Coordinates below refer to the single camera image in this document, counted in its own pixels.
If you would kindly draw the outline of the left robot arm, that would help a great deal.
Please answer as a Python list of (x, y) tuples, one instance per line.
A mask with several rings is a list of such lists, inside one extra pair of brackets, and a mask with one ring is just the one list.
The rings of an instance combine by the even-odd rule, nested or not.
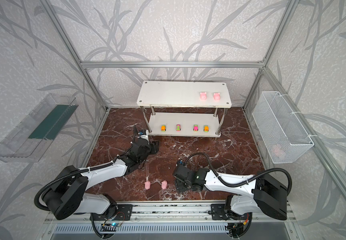
[(116, 212), (117, 203), (106, 194), (95, 195), (87, 191), (98, 184), (138, 170), (148, 156), (158, 151), (159, 141), (137, 137), (128, 150), (108, 163), (81, 169), (67, 166), (53, 181), (40, 189), (34, 204), (38, 209), (52, 212), (57, 220), (84, 213), (110, 218)]

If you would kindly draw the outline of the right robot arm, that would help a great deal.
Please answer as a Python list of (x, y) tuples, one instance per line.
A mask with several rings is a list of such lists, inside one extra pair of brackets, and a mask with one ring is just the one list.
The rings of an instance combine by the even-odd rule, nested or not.
[(287, 219), (287, 195), (285, 185), (264, 171), (257, 175), (230, 175), (210, 169), (192, 171), (178, 165), (173, 172), (179, 193), (186, 191), (227, 192), (225, 212), (228, 216), (263, 213), (276, 220)]

